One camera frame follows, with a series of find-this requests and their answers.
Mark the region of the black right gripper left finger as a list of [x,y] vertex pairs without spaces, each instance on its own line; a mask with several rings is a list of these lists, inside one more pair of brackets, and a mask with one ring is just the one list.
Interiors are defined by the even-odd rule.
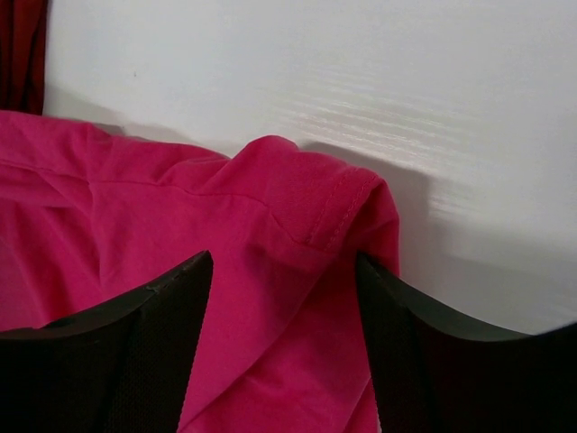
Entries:
[[2,431],[176,431],[212,276],[198,253],[90,309],[3,332]]

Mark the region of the pink t shirt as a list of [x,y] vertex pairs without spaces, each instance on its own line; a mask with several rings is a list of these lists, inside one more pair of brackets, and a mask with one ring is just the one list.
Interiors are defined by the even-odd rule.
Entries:
[[1,327],[41,327],[208,251],[182,432],[374,432],[360,251],[398,268],[370,170],[278,136],[233,158],[1,114]]

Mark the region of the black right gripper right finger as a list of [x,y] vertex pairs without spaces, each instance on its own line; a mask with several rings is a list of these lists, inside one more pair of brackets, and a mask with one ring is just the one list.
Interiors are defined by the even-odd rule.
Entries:
[[575,431],[575,325],[533,336],[494,326],[364,253],[355,280],[383,431]]

